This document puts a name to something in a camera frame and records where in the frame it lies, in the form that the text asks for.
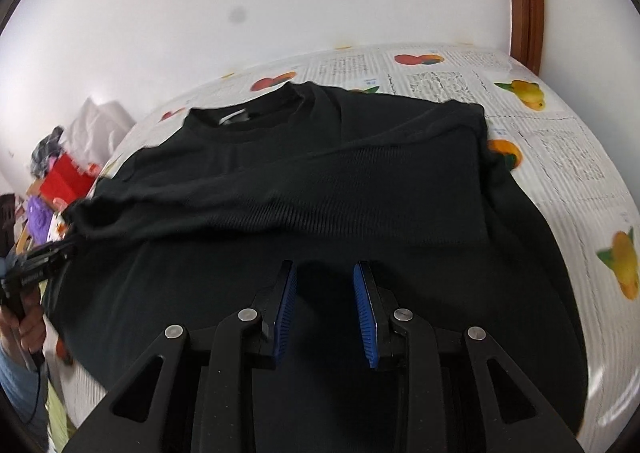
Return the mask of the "person's left hand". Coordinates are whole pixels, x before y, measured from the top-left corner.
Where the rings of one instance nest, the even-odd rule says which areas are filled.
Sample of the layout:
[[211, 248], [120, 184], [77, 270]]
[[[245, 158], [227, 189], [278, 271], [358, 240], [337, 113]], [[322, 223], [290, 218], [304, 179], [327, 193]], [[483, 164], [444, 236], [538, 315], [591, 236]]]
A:
[[22, 302], [25, 310], [22, 321], [9, 308], [1, 307], [1, 346], [17, 364], [24, 364], [24, 353], [40, 351], [47, 335], [39, 288], [25, 291]]

